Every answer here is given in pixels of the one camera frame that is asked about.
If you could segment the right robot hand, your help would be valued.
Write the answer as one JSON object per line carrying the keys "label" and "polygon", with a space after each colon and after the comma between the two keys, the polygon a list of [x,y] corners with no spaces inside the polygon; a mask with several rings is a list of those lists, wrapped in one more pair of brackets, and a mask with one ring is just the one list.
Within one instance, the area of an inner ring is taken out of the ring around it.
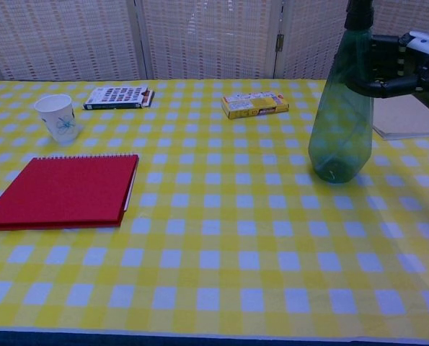
{"label": "right robot hand", "polygon": [[350,76],[349,89],[374,98],[411,94],[429,109],[429,34],[373,35],[366,57],[368,76]]}

